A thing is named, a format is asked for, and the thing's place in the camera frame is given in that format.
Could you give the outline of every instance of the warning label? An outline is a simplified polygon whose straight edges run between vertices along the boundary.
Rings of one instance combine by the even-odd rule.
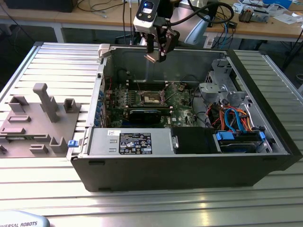
[[[121,155],[152,154],[150,133],[120,133],[119,153]]]

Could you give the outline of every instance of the desk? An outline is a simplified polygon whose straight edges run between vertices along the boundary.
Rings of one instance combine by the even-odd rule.
[[[4,9],[20,24],[30,26],[48,26],[54,29],[57,41],[64,43],[64,34],[62,28],[82,28],[96,30],[123,30],[122,9],[123,6],[118,6],[107,10],[107,18],[85,12],[75,8],[72,13],[62,13],[43,10],[26,10],[26,9],[8,9],[0,0]],[[92,4],[100,3],[101,0],[91,0]],[[105,7],[119,4],[120,0],[112,0]],[[235,0],[225,0],[225,2],[233,4]],[[87,1],[81,4],[81,7],[89,9]],[[138,9],[138,4],[132,3],[133,17]],[[290,9],[300,10],[302,6],[292,5]],[[125,30],[130,31],[130,12],[129,4],[125,8]],[[239,22],[238,14],[232,19],[238,23],[234,38],[258,39],[258,40],[273,40],[295,42],[301,32],[300,24],[294,23],[287,25],[276,19],[270,18],[268,23],[242,23]],[[14,22],[0,9],[0,24],[14,24]],[[220,25],[214,25],[206,30],[207,36],[204,44],[205,48],[209,48],[215,37],[220,36],[223,31]]]

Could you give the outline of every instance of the circuit board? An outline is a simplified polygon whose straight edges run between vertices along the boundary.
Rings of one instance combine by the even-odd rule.
[[[169,83],[163,90],[129,90],[117,85],[108,92],[107,123],[112,128],[170,128],[197,126],[190,103],[190,89],[179,83]],[[158,123],[133,124],[131,111],[160,113]]]

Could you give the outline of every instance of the motherboard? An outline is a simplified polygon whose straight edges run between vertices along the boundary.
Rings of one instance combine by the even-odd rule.
[[[148,85],[127,81],[106,91],[107,126],[170,128],[197,126],[191,88],[178,82]]]

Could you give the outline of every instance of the slotted aluminum surface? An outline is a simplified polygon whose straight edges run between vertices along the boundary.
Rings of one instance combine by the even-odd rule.
[[[49,81],[49,93],[56,100],[73,97],[82,103],[74,135],[80,138],[97,68],[97,48],[44,44],[35,49],[34,59],[2,100],[0,119],[9,111],[10,96],[17,93],[38,102],[28,91],[35,82]],[[0,159],[0,191],[0,210],[44,215],[53,227],[303,225],[302,161],[271,173],[254,187],[99,193],[85,190],[65,158]]]
[[[272,60],[259,52],[235,51],[277,117],[303,152],[303,98]],[[239,78],[240,87],[244,89]]]

